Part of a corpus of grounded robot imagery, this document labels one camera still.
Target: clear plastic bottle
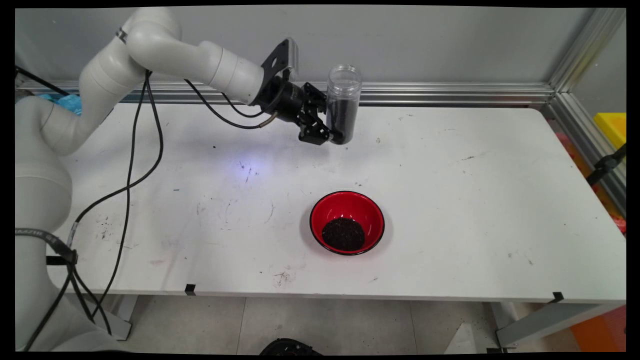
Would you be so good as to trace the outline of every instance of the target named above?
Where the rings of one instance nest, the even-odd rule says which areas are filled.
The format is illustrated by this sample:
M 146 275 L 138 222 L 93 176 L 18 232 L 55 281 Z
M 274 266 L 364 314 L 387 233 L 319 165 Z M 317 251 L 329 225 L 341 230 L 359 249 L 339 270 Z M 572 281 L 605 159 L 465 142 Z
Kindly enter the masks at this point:
M 352 65 L 337 65 L 329 71 L 326 87 L 326 123 L 334 133 L 331 142 L 342 145 L 353 138 L 362 76 Z

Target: white table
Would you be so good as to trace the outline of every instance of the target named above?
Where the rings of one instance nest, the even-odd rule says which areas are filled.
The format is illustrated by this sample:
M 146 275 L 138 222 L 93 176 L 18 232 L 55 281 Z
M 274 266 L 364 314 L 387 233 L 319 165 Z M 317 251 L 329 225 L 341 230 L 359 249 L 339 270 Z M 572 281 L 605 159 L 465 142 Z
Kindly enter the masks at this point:
M 63 160 L 74 198 L 60 238 L 125 184 L 135 109 L 117 105 Z M 626 302 L 626 240 L 536 110 L 361 107 L 350 143 L 316 146 L 279 120 L 242 130 L 202 105 L 157 109 L 164 155 L 131 192 L 111 293 L 193 284 L 196 295 L 549 302 L 558 291 L 565 308 L 591 304 L 579 311 L 590 316 Z M 148 104 L 140 116 L 133 179 L 158 150 Z M 382 209 L 385 234 L 365 254 L 328 252 L 311 235 L 311 208 L 337 190 Z M 109 281 L 124 214 L 123 193 L 78 227 L 77 267 L 93 291 Z M 57 285 L 66 276 L 49 273 Z

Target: red bowl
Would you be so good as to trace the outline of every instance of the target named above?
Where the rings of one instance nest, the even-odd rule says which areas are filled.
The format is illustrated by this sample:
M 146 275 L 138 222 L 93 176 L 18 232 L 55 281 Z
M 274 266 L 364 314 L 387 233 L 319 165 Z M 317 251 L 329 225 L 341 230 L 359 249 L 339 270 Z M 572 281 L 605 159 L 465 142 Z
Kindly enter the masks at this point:
M 322 230 L 331 220 L 336 218 L 356 220 L 364 230 L 364 244 L 358 250 L 344 251 L 329 246 L 324 242 Z M 311 233 L 316 241 L 325 249 L 340 255 L 363 254 L 376 246 L 385 232 L 385 218 L 373 200 L 356 192 L 335 192 L 325 195 L 311 210 L 309 218 Z

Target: tile floor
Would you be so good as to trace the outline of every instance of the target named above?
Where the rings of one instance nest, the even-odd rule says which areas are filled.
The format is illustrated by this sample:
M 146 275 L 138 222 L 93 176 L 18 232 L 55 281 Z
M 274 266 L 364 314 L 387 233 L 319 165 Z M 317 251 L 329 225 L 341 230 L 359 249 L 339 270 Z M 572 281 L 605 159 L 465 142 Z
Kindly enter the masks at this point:
M 324 355 L 442 354 L 462 322 L 476 349 L 496 347 L 491 307 L 480 302 L 140 296 L 124 349 L 257 355 L 293 338 Z M 568 329 L 516 352 L 579 351 Z

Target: white wall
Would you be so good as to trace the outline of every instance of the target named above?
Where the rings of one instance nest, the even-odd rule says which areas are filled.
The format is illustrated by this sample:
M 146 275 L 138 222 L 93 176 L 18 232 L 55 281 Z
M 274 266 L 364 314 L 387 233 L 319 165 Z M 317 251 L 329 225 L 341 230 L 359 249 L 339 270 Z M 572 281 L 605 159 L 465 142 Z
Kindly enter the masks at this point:
M 591 117 L 597 113 L 627 112 L 626 20 L 585 71 L 573 94 Z
M 325 81 L 338 63 L 365 81 L 546 81 L 590 8 L 385 5 L 175 7 L 183 40 L 210 40 L 255 63 L 291 36 L 301 80 Z M 18 65 L 76 80 L 134 9 L 17 9 Z

